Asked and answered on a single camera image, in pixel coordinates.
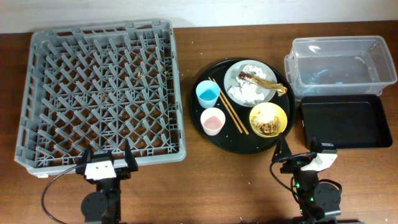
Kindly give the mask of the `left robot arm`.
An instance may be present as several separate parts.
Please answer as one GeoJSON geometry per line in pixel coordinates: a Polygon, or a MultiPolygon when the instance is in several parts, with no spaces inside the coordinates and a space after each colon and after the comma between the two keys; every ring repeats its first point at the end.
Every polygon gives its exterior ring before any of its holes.
{"type": "Polygon", "coordinates": [[[85,223],[119,223],[121,221],[121,185],[122,180],[131,178],[131,173],[139,170],[131,151],[129,141],[124,144],[126,167],[115,168],[111,151],[93,152],[87,146],[76,173],[95,185],[96,190],[88,194],[81,203],[81,212],[85,223]]]}

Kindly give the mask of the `pink plastic cup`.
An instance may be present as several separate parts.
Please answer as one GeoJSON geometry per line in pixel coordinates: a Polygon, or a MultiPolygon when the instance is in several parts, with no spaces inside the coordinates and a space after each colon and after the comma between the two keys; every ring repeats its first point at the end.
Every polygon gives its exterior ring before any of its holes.
{"type": "Polygon", "coordinates": [[[219,108],[205,109],[200,116],[200,123],[205,134],[217,135],[223,128],[226,121],[225,114],[219,108]]]}

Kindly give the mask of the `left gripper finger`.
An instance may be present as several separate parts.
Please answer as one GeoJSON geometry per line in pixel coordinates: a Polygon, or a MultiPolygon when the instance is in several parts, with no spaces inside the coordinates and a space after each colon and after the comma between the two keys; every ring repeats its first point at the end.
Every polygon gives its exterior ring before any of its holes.
{"type": "Polygon", "coordinates": [[[91,155],[92,155],[92,146],[88,145],[85,150],[84,153],[81,157],[81,165],[83,164],[87,164],[91,162],[91,155]]]}
{"type": "Polygon", "coordinates": [[[125,160],[130,172],[136,172],[139,170],[139,166],[138,166],[137,161],[131,151],[131,147],[130,147],[128,139],[125,140],[124,160],[125,160]]]}

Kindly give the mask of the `food scraps and rice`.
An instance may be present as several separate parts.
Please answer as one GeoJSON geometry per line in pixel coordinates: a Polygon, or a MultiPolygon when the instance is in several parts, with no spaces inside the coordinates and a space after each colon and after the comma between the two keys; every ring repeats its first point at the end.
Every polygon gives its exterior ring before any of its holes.
{"type": "Polygon", "coordinates": [[[280,121],[272,114],[257,112],[251,119],[254,129],[265,136],[273,136],[279,133],[280,121]]]}

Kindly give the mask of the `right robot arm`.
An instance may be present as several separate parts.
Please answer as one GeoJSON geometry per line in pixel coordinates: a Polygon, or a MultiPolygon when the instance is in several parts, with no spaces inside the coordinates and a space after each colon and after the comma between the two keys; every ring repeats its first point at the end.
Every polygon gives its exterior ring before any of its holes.
{"type": "Polygon", "coordinates": [[[318,173],[331,167],[337,158],[332,143],[322,143],[313,137],[310,150],[293,155],[283,134],[278,135],[277,145],[269,167],[273,178],[287,189],[300,207],[299,217],[293,223],[336,223],[341,214],[342,185],[334,180],[319,179],[318,173]],[[291,174],[290,184],[285,185],[274,174],[272,167],[281,163],[280,173],[291,174]]]}

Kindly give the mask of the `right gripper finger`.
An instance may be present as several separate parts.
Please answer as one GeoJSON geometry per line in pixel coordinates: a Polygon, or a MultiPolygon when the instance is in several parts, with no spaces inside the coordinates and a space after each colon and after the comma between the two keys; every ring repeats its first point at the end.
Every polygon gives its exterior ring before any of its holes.
{"type": "Polygon", "coordinates": [[[321,152],[321,142],[315,136],[312,136],[310,141],[310,152],[316,152],[316,153],[321,152]]]}
{"type": "Polygon", "coordinates": [[[279,134],[271,162],[284,162],[291,156],[292,152],[289,145],[287,144],[287,141],[285,140],[285,136],[283,134],[279,134]]]}

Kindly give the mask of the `grey round plate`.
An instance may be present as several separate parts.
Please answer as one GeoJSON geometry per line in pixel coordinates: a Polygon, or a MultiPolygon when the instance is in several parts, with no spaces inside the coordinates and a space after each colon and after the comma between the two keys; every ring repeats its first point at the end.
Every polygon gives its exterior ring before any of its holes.
{"type": "Polygon", "coordinates": [[[241,100],[237,100],[235,99],[230,93],[228,93],[228,90],[232,87],[232,86],[242,86],[244,83],[245,84],[253,84],[253,83],[248,83],[248,82],[244,82],[243,84],[240,84],[237,82],[236,77],[240,74],[240,72],[242,72],[242,69],[245,65],[255,65],[258,67],[261,67],[263,72],[267,75],[265,80],[269,80],[272,82],[277,82],[276,79],[276,73],[273,72],[271,70],[271,68],[260,62],[257,60],[242,60],[240,62],[236,62],[234,63],[232,66],[229,67],[229,69],[227,70],[227,72],[225,73],[224,76],[224,88],[225,91],[227,93],[227,95],[237,104],[241,105],[241,106],[247,106],[247,107],[254,107],[259,103],[263,103],[263,102],[268,102],[270,101],[274,95],[275,95],[275,91],[273,90],[268,90],[265,88],[262,88],[260,86],[257,86],[257,90],[256,93],[263,93],[265,96],[265,99],[262,101],[256,101],[255,103],[248,103],[245,101],[241,101],[241,100]]]}

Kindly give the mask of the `yellow bowl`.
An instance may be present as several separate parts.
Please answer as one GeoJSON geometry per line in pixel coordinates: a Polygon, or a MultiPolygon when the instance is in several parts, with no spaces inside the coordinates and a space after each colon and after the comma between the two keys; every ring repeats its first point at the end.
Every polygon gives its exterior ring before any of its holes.
{"type": "Polygon", "coordinates": [[[278,136],[279,134],[282,134],[286,128],[287,128],[287,115],[285,111],[278,106],[275,103],[259,103],[255,107],[252,108],[249,114],[249,124],[251,125],[251,129],[260,137],[262,138],[273,138],[278,136]],[[265,114],[272,114],[274,116],[277,116],[279,121],[280,121],[280,127],[279,127],[279,133],[275,134],[273,136],[265,136],[259,133],[257,130],[254,129],[253,125],[251,124],[251,119],[252,117],[257,113],[257,112],[265,113],[265,114]]]}

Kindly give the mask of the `blue plastic cup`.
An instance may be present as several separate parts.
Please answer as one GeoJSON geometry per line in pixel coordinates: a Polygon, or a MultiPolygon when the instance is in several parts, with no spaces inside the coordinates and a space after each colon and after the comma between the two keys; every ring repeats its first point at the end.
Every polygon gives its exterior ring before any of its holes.
{"type": "Polygon", "coordinates": [[[220,95],[219,86],[211,80],[200,82],[195,90],[200,106],[204,109],[213,107],[220,95]]]}

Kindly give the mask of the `gold brown snack wrapper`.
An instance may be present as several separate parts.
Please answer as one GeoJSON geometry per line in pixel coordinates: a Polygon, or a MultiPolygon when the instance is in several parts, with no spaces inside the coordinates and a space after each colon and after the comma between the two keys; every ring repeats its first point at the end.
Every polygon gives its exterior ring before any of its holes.
{"type": "Polygon", "coordinates": [[[283,84],[281,84],[281,83],[264,80],[264,79],[258,78],[255,75],[251,75],[249,73],[240,72],[238,77],[242,80],[246,80],[246,81],[251,82],[251,83],[253,83],[257,86],[260,86],[262,88],[265,88],[268,90],[273,90],[278,94],[278,96],[282,96],[282,95],[286,94],[287,90],[288,90],[287,87],[283,86],[283,84]]]}

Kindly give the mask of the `white tissue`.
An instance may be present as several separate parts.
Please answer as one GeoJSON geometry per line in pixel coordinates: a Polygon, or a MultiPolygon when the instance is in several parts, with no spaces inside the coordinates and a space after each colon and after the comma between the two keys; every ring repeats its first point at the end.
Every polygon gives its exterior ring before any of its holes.
{"type": "MultiPolygon", "coordinates": [[[[265,80],[267,77],[267,75],[263,72],[262,68],[255,65],[245,65],[242,69],[242,72],[245,74],[250,74],[255,77],[261,78],[263,80],[265,80]]],[[[236,80],[240,84],[243,84],[244,82],[254,83],[254,81],[251,78],[244,78],[244,77],[241,78],[240,76],[237,76],[236,80]]]]}
{"type": "Polygon", "coordinates": [[[228,93],[230,93],[237,100],[255,103],[256,101],[262,101],[265,99],[264,94],[256,93],[256,90],[257,85],[244,83],[242,86],[232,86],[228,90],[228,93]]]}

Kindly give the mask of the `wooden chopstick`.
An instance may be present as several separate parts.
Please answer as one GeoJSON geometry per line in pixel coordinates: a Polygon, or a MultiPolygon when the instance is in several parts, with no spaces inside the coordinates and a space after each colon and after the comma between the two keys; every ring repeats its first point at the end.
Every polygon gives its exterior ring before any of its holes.
{"type": "Polygon", "coordinates": [[[229,101],[226,93],[222,89],[222,87],[219,87],[220,89],[220,95],[221,95],[221,102],[224,105],[224,107],[227,110],[227,113],[229,114],[229,117],[232,119],[232,122],[234,126],[237,128],[239,134],[245,134],[248,135],[249,131],[243,124],[242,120],[239,118],[237,112],[233,108],[231,102],[229,101]]]}
{"type": "Polygon", "coordinates": [[[242,134],[243,132],[245,132],[244,130],[244,126],[241,124],[235,110],[233,109],[233,107],[231,106],[230,102],[228,101],[228,99],[226,98],[225,94],[223,93],[222,89],[220,88],[220,95],[221,95],[221,102],[224,105],[224,107],[226,108],[229,116],[231,117],[231,119],[233,120],[234,125],[237,127],[238,131],[242,134]]]}

